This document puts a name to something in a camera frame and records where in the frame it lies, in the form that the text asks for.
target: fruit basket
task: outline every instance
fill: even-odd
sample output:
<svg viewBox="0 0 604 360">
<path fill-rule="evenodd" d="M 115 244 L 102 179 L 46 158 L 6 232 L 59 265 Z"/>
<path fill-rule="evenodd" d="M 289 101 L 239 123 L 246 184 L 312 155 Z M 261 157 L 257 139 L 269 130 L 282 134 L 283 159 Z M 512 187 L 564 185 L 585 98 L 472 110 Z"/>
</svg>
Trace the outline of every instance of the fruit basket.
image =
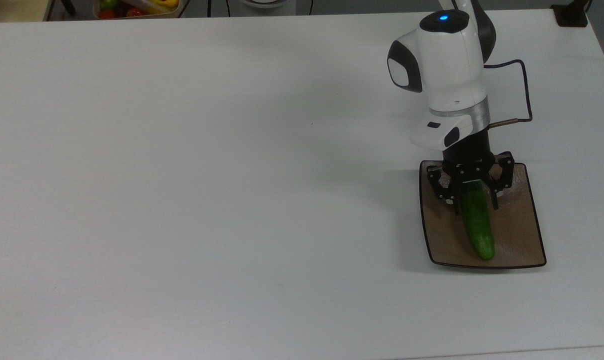
<svg viewBox="0 0 604 360">
<path fill-rule="evenodd" d="M 93 0 L 93 15 L 100 20 L 178 18 L 183 0 Z"/>
</svg>

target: yellow pepper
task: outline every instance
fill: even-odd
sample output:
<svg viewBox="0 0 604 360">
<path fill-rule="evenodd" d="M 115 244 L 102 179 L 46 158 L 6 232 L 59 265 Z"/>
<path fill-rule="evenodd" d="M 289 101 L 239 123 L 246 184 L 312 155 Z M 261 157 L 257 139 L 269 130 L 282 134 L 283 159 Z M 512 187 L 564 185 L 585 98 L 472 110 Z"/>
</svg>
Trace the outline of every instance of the yellow pepper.
<svg viewBox="0 0 604 360">
<path fill-rule="evenodd" d="M 162 5 L 165 8 L 174 8 L 178 6 L 180 0 L 153 0 L 157 5 Z"/>
</svg>

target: brown plate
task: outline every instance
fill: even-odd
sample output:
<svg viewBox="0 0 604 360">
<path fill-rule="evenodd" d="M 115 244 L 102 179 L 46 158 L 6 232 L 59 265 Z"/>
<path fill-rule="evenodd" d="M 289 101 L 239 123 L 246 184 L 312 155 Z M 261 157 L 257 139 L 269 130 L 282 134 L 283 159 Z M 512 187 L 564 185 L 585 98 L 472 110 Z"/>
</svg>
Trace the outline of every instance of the brown plate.
<svg viewBox="0 0 604 360">
<path fill-rule="evenodd" d="M 498 198 L 499 209 L 490 204 L 485 186 L 491 230 L 495 240 L 495 256 L 482 260 L 469 241 L 462 216 L 452 205 L 436 198 L 428 183 L 426 168 L 440 166 L 441 161 L 423 161 L 420 165 L 420 203 L 424 237 L 428 255 L 435 264 L 480 269 L 522 269 L 546 264 L 537 214 L 526 166 L 516 163 L 512 187 Z M 491 172 L 500 171 L 494 166 Z"/>
</svg>

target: cucumber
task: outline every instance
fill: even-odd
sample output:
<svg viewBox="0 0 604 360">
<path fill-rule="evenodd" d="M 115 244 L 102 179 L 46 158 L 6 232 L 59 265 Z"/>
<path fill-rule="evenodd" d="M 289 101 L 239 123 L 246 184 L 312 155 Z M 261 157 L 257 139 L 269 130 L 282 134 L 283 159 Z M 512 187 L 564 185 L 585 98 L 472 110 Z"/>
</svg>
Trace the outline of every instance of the cucumber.
<svg viewBox="0 0 604 360">
<path fill-rule="evenodd" d="M 459 202 L 468 239 L 482 260 L 491 260 L 495 246 L 482 182 L 475 180 L 462 184 Z"/>
</svg>

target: white table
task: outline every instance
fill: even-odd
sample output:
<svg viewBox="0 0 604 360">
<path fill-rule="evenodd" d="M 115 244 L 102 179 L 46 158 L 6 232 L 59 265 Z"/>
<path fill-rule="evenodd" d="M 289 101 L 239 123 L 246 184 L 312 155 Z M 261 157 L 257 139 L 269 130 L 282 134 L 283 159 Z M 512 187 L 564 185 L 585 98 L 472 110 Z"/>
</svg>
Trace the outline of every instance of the white table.
<svg viewBox="0 0 604 360">
<path fill-rule="evenodd" d="M 538 351 L 483 353 L 446 357 L 423 357 L 416 360 L 604 360 L 604 346 Z"/>
<path fill-rule="evenodd" d="M 604 56 L 550 10 L 490 12 L 526 62 L 548 264 L 428 260 L 425 14 L 0 24 L 0 359 L 376 360 L 604 346 Z M 488 70 L 494 121 L 525 116 Z"/>
</svg>

